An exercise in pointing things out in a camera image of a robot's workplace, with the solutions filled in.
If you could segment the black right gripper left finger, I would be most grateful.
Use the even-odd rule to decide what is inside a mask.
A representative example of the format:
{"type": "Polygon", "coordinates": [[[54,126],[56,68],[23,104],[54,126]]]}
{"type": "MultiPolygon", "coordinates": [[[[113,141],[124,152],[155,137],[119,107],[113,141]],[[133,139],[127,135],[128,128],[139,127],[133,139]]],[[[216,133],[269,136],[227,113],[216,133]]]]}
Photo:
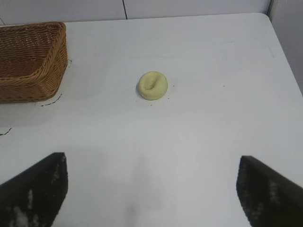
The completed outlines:
{"type": "Polygon", "coordinates": [[[0,185],[0,225],[50,227],[67,192],[66,155],[52,153],[0,185]]]}

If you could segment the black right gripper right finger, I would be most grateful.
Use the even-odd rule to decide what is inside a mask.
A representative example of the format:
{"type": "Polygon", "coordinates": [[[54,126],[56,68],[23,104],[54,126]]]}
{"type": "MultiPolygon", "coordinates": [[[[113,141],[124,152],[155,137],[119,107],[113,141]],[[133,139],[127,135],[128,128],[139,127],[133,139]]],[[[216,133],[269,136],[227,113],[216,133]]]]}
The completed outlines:
{"type": "Polygon", "coordinates": [[[303,189],[253,156],[241,156],[236,191],[252,227],[301,227],[303,189]]]}

